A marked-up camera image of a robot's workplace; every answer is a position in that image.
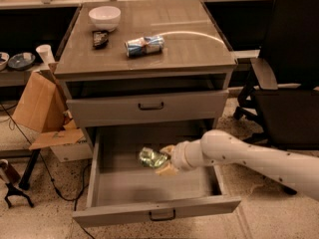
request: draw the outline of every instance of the white bowl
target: white bowl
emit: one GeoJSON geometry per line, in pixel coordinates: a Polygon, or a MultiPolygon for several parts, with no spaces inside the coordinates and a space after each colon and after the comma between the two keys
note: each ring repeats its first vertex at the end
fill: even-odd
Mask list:
{"type": "Polygon", "coordinates": [[[114,31],[121,19],[121,10],[114,6],[101,6],[89,12],[92,23],[100,30],[114,31]]]}
{"type": "Polygon", "coordinates": [[[0,52],[0,71],[4,70],[9,61],[9,54],[0,52]]]}

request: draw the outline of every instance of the open cardboard box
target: open cardboard box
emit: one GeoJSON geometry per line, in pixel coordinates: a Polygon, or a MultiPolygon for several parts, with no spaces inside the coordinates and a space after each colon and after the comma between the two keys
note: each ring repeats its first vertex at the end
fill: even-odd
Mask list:
{"type": "Polygon", "coordinates": [[[30,149],[51,147],[60,161],[92,158],[80,129],[62,130],[67,110],[64,95],[53,81],[33,72],[12,116],[13,120],[39,132],[30,149]]]}

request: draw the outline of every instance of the speckled floor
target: speckled floor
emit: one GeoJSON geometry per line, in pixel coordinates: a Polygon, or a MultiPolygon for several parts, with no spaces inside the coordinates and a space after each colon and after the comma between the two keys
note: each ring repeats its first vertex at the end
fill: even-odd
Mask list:
{"type": "MultiPolygon", "coordinates": [[[[230,96],[218,128],[239,138],[245,138],[260,128],[253,122],[232,118],[236,98],[230,96]]],[[[28,147],[17,128],[11,130],[6,116],[0,113],[0,150],[28,147]]],[[[36,133],[22,127],[30,139],[36,133]]],[[[61,163],[48,149],[43,158],[55,178],[56,186],[66,198],[74,198],[82,186],[81,171],[87,160],[61,163]]],[[[22,174],[26,158],[9,159],[22,174]]],[[[221,167],[222,179],[228,193],[241,196],[242,201],[233,213],[166,222],[145,222],[88,228],[94,238],[318,238],[319,203],[298,193],[286,195],[281,186],[262,175],[239,165],[221,167]]],[[[89,171],[85,173],[88,183],[89,171]]],[[[31,187],[25,191],[32,201],[30,208],[22,197],[10,197],[8,209],[4,196],[7,188],[0,180],[0,238],[90,238],[73,220],[74,202],[61,199],[55,192],[41,158],[32,176],[31,187]]],[[[78,209],[85,209],[86,188],[78,209]]]]}

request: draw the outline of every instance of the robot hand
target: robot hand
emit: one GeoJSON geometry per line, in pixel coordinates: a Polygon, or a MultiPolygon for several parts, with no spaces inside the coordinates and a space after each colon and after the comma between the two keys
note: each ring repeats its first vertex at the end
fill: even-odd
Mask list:
{"type": "Polygon", "coordinates": [[[248,144],[217,129],[208,131],[199,140],[168,146],[160,155],[166,160],[154,166],[159,175],[237,163],[319,200],[319,158],[315,156],[248,144]]]}

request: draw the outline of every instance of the chair backrest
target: chair backrest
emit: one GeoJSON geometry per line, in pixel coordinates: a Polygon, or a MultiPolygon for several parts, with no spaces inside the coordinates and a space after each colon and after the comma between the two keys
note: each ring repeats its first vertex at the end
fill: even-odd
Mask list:
{"type": "Polygon", "coordinates": [[[279,84],[318,84],[319,0],[275,0],[259,57],[279,84]]]}

